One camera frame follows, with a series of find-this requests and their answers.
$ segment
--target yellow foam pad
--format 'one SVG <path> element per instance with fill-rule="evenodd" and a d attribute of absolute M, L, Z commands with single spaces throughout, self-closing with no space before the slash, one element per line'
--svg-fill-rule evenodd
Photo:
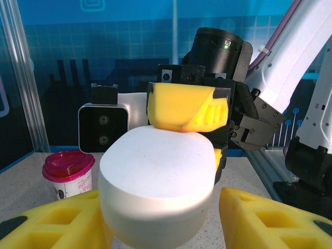
<path fill-rule="evenodd" d="M 332 237 L 313 221 L 324 217 L 233 188 L 223 188 L 219 213 L 227 249 L 328 249 Z"/>
<path fill-rule="evenodd" d="M 28 219 L 0 240 L 6 249 L 110 248 L 113 234 L 104 225 L 99 192 L 92 190 L 17 216 Z"/>
<path fill-rule="evenodd" d="M 226 98 L 214 99 L 214 87 L 154 83 L 148 99 L 148 118 L 158 129 L 211 132 L 225 126 Z"/>
<path fill-rule="evenodd" d="M 214 149 L 214 153 L 216 154 L 216 172 L 218 171 L 220 160 L 223 157 L 221 149 Z"/>

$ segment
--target pink lid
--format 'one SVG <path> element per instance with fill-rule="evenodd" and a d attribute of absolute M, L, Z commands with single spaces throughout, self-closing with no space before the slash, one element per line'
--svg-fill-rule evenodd
<path fill-rule="evenodd" d="M 95 158 L 80 150 L 69 150 L 48 156 L 43 165 L 43 176 L 55 183 L 66 183 L 86 174 Z"/>

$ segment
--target black mount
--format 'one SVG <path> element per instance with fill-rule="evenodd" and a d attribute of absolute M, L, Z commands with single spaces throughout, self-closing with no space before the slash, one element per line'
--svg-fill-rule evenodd
<path fill-rule="evenodd" d="M 118 88 L 117 86 L 91 85 L 91 103 L 96 105 L 117 105 Z"/>
<path fill-rule="evenodd" d="M 332 219 L 332 155 L 327 148 L 313 149 L 297 136 L 289 143 L 285 164 L 300 181 L 273 184 L 282 201 Z"/>
<path fill-rule="evenodd" d="M 260 99 L 257 89 L 248 95 L 246 88 L 245 84 L 237 84 L 231 118 L 235 122 L 235 130 L 230 139 L 243 149 L 252 151 L 267 145 L 285 117 Z"/>

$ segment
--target camera lens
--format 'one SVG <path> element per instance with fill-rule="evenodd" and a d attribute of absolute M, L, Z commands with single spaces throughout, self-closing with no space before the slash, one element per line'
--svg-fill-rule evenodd
<path fill-rule="evenodd" d="M 103 115 L 103 116 L 100 116 L 100 118 L 99 118 L 99 123 L 101 124 L 101 125 L 106 125 L 107 123 L 108 123 L 108 117 L 107 116 L 105 116 L 105 115 Z"/>
<path fill-rule="evenodd" d="M 164 74 L 164 76 L 162 78 L 164 80 L 169 80 L 170 79 L 170 75 L 169 74 Z"/>
<path fill-rule="evenodd" d="M 105 144 L 107 144 L 107 143 L 108 143 L 108 137 L 106 137 L 106 136 L 101 136 L 101 137 L 99 138 L 99 143 L 100 143 L 101 145 L 105 145 Z"/>

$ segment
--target camera sensor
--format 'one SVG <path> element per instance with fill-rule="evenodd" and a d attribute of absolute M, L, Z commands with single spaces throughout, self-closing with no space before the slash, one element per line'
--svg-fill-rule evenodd
<path fill-rule="evenodd" d="M 106 137 L 106 136 L 101 136 L 101 137 L 99 138 L 99 143 L 100 143 L 101 145 L 105 145 L 105 144 L 107 144 L 107 143 L 108 143 L 108 137 Z"/>
<path fill-rule="evenodd" d="M 102 126 L 106 125 L 106 124 L 108 123 L 108 117 L 105 116 L 105 115 L 100 116 L 100 118 L 99 118 L 99 123 L 100 123 Z"/>

